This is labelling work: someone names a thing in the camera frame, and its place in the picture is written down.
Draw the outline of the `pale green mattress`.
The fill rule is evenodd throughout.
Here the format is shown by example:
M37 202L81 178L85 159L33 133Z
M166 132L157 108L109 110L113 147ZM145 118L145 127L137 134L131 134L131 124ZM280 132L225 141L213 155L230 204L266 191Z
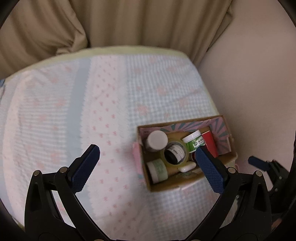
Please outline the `pale green mattress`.
M166 55L166 56L175 56L179 58L186 58L189 57L182 51L166 49L166 48L158 48L158 47L145 47L145 46L110 46L110 47L96 47L96 48L87 48L80 50L75 53L69 54L62 54L58 56L53 56L48 59L39 61L35 64L29 65L14 74L6 77L5 83L8 83L15 75L25 72L27 70L40 68L43 66L48 66L52 64L56 64L62 61L69 61L72 59L77 58L87 58L96 55L137 55L137 54L144 54L144 55Z

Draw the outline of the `white pill bottle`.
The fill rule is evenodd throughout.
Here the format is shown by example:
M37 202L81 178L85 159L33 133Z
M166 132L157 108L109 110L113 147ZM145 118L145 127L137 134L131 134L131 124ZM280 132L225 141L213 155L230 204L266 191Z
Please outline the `white pill bottle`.
M157 152L164 149L168 144L168 136L160 130L151 132L146 141L145 148L150 152Z

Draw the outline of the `blue pink checkered blanket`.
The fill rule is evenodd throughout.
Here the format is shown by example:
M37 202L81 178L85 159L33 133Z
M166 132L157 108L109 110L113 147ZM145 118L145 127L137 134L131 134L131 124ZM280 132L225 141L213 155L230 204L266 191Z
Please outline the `blue pink checkered blanket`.
M32 66L1 81L1 199L24 223L32 173L69 166L91 144L98 164L77 197L123 240L181 240L203 219L208 184L150 193L132 149L137 127L217 115L188 58L98 55Z

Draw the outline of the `green label white jar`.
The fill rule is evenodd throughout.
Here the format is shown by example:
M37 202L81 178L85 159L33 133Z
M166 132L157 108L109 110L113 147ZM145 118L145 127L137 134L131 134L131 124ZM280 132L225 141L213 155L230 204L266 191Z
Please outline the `green label white jar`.
M182 141L184 142L189 153L193 153L198 147L205 145L202 133L199 130L182 138Z

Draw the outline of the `black bottomed small jar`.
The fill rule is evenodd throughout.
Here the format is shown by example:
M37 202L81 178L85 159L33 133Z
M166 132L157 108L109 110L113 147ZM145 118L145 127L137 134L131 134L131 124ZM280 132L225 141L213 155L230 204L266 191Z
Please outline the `black bottomed small jar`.
M185 159L186 152L181 144L173 143L166 148L164 155L168 163L177 165Z

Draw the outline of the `white earbuds case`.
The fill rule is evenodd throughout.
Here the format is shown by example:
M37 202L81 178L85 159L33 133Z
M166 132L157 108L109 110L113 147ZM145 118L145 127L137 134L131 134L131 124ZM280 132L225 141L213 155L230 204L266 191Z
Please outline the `white earbuds case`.
M188 161L184 166L178 167L178 170L182 173L186 173L191 171L192 169L196 168L197 164L192 161Z

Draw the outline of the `red rectangular box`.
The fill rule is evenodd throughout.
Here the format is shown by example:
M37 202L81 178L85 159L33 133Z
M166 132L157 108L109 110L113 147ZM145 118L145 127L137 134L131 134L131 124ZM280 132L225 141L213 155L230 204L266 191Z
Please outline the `red rectangular box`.
M205 145L208 149L208 151L211 153L211 155L215 158L218 157L218 150L212 135L211 131L206 131L204 133L202 133L202 137L205 141Z

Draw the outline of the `beige curtain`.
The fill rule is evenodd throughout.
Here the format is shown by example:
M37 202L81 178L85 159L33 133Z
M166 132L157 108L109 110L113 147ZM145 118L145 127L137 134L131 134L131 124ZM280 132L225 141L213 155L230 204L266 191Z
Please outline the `beige curtain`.
M198 66L232 21L232 1L1 1L1 78L86 48L141 45Z

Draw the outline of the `white lid jar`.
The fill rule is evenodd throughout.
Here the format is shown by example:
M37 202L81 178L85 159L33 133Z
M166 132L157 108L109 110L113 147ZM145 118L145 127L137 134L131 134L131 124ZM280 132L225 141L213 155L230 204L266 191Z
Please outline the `white lid jar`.
M149 170L153 184L165 181L168 179L167 168L162 159L156 159L147 162L147 168Z

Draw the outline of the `pink patterned cardboard box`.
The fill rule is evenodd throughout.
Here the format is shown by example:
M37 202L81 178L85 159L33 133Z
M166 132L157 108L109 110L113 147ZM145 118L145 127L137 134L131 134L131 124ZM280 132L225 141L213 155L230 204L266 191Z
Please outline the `pink patterned cardboard box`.
M138 126L133 156L147 189L173 190L203 178L195 154L201 145L226 167L235 166L237 153L223 115Z

